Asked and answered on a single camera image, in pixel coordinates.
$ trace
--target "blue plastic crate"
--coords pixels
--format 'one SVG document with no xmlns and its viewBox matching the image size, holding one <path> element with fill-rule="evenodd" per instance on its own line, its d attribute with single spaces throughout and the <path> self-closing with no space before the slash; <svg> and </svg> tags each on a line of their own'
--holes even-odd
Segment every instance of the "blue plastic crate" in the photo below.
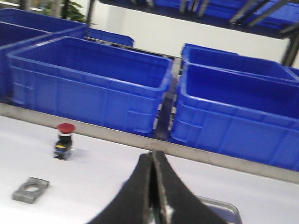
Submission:
<svg viewBox="0 0 299 224">
<path fill-rule="evenodd" d="M 11 94 L 13 79 L 7 53 L 30 44 L 50 39 L 48 32 L 0 22 L 0 96 Z"/>
<path fill-rule="evenodd" d="M 87 31 L 87 24 L 84 23 L 12 8 L 0 9 L 0 21 L 51 32 L 56 37 L 73 36 L 84 38 Z"/>
<path fill-rule="evenodd" d="M 189 65 L 170 141 L 299 171 L 299 87 Z"/>
<path fill-rule="evenodd" d="M 258 16 L 261 13 L 263 13 L 264 11 L 266 11 L 267 9 L 269 9 L 271 6 L 273 6 L 274 4 L 276 4 L 278 2 L 278 0 L 271 0 L 269 2 L 267 2 L 263 7 L 261 7 L 260 9 L 258 9 L 255 12 L 255 15 Z M 288 22 L 288 23 L 293 23 L 298 21 L 299 19 L 299 4 L 296 3 L 288 3 L 284 6 L 282 6 L 280 9 L 274 11 L 273 13 L 271 13 L 265 21 L 271 21 L 272 19 L 277 19 L 276 21 L 280 23 L 281 22 Z"/>
<path fill-rule="evenodd" d="M 172 60 L 64 37 L 9 55 L 14 104 L 151 136 Z"/>
<path fill-rule="evenodd" d="M 246 0 L 211 0 L 205 10 L 205 15 L 230 19 L 246 3 Z M 199 12 L 201 3 L 198 4 L 196 13 Z"/>
<path fill-rule="evenodd" d="M 181 56 L 182 56 L 181 67 L 183 67 L 184 64 L 185 64 L 185 58 L 189 57 L 190 49 L 209 50 L 209 51 L 213 51 L 213 52 L 220 52 L 220 53 L 225 53 L 225 54 L 237 55 L 237 53 L 233 53 L 233 52 L 229 52 L 229 51 L 218 50 L 218 49 L 207 48 L 207 47 L 194 45 L 194 44 L 190 44 L 190 43 L 185 43 L 184 46 L 183 46 L 183 49 L 181 51 Z"/>
<path fill-rule="evenodd" d="M 183 60 L 185 63 L 233 71 L 282 83 L 299 84 L 299 77 L 274 61 L 200 49 L 190 49 L 188 57 L 184 57 Z"/>
<path fill-rule="evenodd" d="M 154 4 L 156 6 L 170 7 L 170 8 L 174 8 L 174 9 L 179 9 L 181 2 L 182 2 L 182 0 L 154 0 Z M 191 3 L 192 3 L 191 0 L 187 0 L 185 8 L 188 9 L 188 7 Z"/>
<path fill-rule="evenodd" d="M 91 38 L 95 38 L 103 41 L 109 41 L 113 43 L 119 43 L 130 47 L 132 47 L 134 44 L 134 40 L 129 36 L 109 33 L 98 29 L 91 29 L 91 28 L 88 29 L 88 36 Z"/>
</svg>

